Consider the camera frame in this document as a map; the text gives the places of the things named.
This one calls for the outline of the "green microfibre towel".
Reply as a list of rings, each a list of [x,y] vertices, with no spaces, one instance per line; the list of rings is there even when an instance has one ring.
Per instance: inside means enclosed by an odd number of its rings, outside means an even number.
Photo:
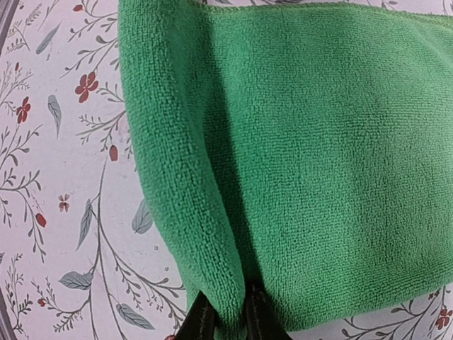
[[[297,332],[452,282],[452,17],[121,1],[134,158],[188,302],[245,339],[252,281]]]

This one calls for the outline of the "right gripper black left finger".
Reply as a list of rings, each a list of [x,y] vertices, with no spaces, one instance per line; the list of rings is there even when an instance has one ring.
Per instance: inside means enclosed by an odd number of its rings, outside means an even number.
[[[216,312],[206,296],[199,292],[175,340],[213,340]]]

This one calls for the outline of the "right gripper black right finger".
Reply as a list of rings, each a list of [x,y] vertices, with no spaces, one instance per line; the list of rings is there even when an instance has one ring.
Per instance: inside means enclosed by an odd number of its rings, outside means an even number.
[[[268,296],[257,282],[248,284],[245,299],[247,339],[290,340],[291,337],[275,318]]]

